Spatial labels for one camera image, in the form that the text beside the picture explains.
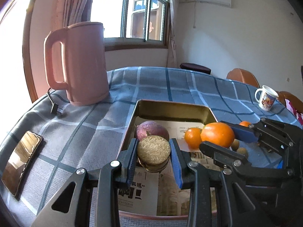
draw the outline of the curtain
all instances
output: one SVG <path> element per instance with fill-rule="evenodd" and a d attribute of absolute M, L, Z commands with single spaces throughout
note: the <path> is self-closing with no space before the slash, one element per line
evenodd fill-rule
<path fill-rule="evenodd" d="M 81 16 L 87 0 L 54 0 L 51 31 L 81 22 Z M 54 75 L 57 81 L 63 81 L 61 45 L 55 43 L 52 49 Z"/>
<path fill-rule="evenodd" d="M 167 56 L 167 67 L 178 68 L 176 57 L 176 43 L 175 43 L 175 30 L 177 20 L 177 10 L 179 6 L 179 0 L 170 0 L 170 40 L 169 51 Z"/>

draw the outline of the orange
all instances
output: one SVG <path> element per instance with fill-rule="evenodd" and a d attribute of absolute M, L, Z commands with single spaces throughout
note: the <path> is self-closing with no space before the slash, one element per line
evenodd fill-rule
<path fill-rule="evenodd" d="M 251 123 L 248 121 L 242 121 L 239 125 L 248 127 Z"/>
<path fill-rule="evenodd" d="M 234 132 L 225 123 L 210 123 L 204 126 L 201 132 L 201 140 L 212 142 L 224 148 L 229 148 L 234 141 Z"/>
<path fill-rule="evenodd" d="M 197 149 L 202 142 L 200 135 L 200 128 L 189 128 L 184 134 L 184 139 L 190 148 Z"/>

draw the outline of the stool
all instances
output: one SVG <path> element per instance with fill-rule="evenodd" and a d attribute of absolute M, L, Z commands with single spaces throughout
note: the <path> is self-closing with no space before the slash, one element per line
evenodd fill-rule
<path fill-rule="evenodd" d="M 211 69 L 209 69 L 208 67 L 200 66 L 197 64 L 193 64 L 193 63 L 181 63 L 180 68 L 186 69 L 186 70 L 192 70 L 192 71 L 196 71 L 196 72 L 204 72 L 206 74 L 211 73 Z"/>

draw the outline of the window sill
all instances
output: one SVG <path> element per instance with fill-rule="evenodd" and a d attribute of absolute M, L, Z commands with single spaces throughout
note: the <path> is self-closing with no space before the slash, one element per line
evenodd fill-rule
<path fill-rule="evenodd" d="M 168 49 L 168 46 L 162 44 L 118 44 L 105 45 L 105 51 L 130 50 L 130 49 Z"/>

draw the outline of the pink kettle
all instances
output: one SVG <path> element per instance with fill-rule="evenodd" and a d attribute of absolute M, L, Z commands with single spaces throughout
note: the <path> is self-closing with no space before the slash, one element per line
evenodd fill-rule
<path fill-rule="evenodd" d="M 63 82 L 54 77 L 52 46 L 62 44 Z M 109 94 L 103 24 L 80 22 L 50 32 L 44 41 L 46 81 L 52 89 L 65 89 L 75 106 L 102 101 Z"/>

